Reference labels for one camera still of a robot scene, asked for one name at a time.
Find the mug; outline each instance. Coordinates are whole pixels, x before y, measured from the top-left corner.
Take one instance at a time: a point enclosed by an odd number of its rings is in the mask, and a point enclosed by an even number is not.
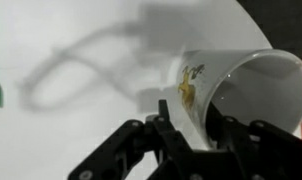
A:
[[[292,133],[302,122],[302,61],[282,50],[186,52],[177,81],[182,105],[207,145],[210,102],[245,125],[264,120]]]

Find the white backdrop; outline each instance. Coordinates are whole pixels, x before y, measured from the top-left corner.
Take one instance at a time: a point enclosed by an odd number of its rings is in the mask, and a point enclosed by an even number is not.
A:
[[[184,50],[270,48],[235,0],[0,0],[0,179],[66,179],[127,119],[175,103]],[[128,179],[145,179],[152,154]]]

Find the white mug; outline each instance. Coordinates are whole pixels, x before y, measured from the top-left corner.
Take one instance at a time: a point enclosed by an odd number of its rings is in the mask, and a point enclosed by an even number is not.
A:
[[[302,61],[285,51],[187,52],[177,80],[183,107],[207,145],[211,101],[246,125],[264,120],[292,133],[302,121]]]

